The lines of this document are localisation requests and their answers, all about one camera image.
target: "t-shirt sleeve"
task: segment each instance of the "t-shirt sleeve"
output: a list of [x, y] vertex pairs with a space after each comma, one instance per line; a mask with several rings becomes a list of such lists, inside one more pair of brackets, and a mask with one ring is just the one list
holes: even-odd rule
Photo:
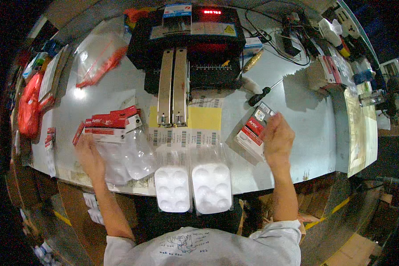
[[266, 245], [280, 254], [284, 265], [300, 265], [300, 222], [279, 221], [270, 223], [261, 231], [250, 235], [250, 239]]
[[127, 265], [128, 252], [136, 246], [133, 240], [124, 237], [106, 236], [103, 265]]

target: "person's left hand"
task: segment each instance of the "person's left hand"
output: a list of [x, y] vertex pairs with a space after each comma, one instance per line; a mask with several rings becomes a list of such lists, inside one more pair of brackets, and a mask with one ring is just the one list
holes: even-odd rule
[[75, 146], [78, 161], [93, 186], [105, 182], [105, 162], [96, 149], [92, 134], [82, 134]]

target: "machine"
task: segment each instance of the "machine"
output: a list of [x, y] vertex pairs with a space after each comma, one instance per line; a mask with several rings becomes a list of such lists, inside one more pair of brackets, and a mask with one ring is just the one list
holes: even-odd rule
[[194, 88], [239, 88], [245, 37], [234, 8], [167, 5], [140, 19], [127, 56], [158, 95], [159, 126], [187, 126]]

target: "red digital display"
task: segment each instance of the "red digital display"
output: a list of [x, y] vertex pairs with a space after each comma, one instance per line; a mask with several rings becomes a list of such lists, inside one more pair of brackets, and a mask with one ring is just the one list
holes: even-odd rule
[[221, 14], [221, 11], [216, 10], [204, 10], [204, 14]]

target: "person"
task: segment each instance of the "person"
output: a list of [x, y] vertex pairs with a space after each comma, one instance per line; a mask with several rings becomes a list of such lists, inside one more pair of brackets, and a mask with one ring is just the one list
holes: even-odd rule
[[76, 154], [91, 178], [107, 231], [104, 265], [300, 265], [300, 223], [289, 157], [295, 133], [282, 114], [268, 120], [260, 138], [275, 180], [273, 222], [250, 237], [217, 229], [182, 227], [135, 245], [131, 228], [105, 183], [105, 164], [91, 135]]

